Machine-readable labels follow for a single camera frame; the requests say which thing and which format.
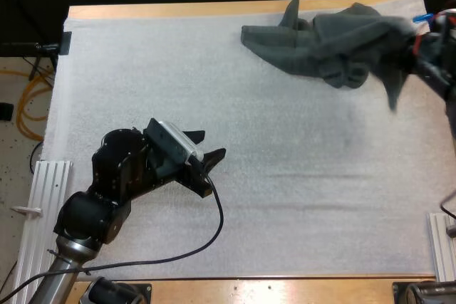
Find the white foam sheet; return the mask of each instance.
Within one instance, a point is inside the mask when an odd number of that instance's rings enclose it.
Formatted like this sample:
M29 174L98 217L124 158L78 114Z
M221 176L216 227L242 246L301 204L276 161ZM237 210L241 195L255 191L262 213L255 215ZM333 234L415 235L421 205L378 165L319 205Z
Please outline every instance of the white foam sheet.
M425 13L423 0L377 9ZM433 272L426 213L456 181L444 102L412 76L393 113L372 76L359 89L334 89L276 69L246 49L240 33L244 24L280 18L66 21L71 49L59 60L43 157L73 161L67 196L90 185L104 134L143 129L151 117L206 130L206 151L227 148L212 172L225 212L215 243L185 260L101 274ZM133 202L119 236L91 265L185 253L218 223L213 196L172 183Z

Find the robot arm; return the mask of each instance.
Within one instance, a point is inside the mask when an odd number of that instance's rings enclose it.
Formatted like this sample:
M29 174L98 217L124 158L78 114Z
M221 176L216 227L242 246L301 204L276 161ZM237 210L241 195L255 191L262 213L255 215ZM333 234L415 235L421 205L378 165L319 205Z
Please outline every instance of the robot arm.
M196 144L204 131L182 132L173 124L151 119L141 133L114 130L93 155L93 183L62 206L54 232L58 253L50 272L81 268L104 243L118 235L131 211L131 200L177 181L201 197L212 193L207 174L225 149L204 154ZM64 304L77 273L46 276L32 304Z

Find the floor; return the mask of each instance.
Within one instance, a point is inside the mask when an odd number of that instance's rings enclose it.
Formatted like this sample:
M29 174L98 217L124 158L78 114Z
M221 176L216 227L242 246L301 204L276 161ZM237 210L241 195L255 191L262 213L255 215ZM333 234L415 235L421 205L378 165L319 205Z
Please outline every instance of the floor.
M42 60L40 66L51 68L49 60ZM0 58L0 70L31 72L31 65L23 58ZM31 151L38 141L24 137L16 127L16 107L28 78L0 74L0 103L14 104L11 122L0 121L0 287L14 265L21 243L24 216L11 210L12 206L26 206L33 175L29 166ZM26 111L32 116L42 116L48 111L51 92L41 94L31 100ZM46 121L26 124L35 133L44 135ZM36 150L33 160L39 159L41 148ZM2 295L7 294L13 285L14 274L9 277Z

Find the wooden table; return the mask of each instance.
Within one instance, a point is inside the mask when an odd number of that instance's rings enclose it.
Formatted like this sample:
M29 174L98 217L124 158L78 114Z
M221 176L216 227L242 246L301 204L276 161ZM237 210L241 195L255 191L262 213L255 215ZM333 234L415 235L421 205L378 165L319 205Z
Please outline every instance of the wooden table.
M301 0L299 9L345 8L354 2L375 5L389 0ZM136 4L72 6L72 19L121 19L176 16L221 16L284 12L289 0L238 1L196 4ZM313 303L390 304L394 281L434 280L433 275L357 275L305 278L255 278L213 280L157 280L152 284L154 304L171 303ZM78 303L87 282L78 282L68 304Z

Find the gray cloth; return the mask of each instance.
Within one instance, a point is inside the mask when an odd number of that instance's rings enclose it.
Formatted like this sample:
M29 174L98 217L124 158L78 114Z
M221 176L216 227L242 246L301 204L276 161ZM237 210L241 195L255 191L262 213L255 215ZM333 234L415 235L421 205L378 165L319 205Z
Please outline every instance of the gray cloth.
M278 26L243 26L242 43L287 73L320 77L335 88L358 88L372 71L395 109L407 75L382 57L400 51L415 35L409 22L354 3L336 14L317 15L311 25L298 10L299 0L292 0Z

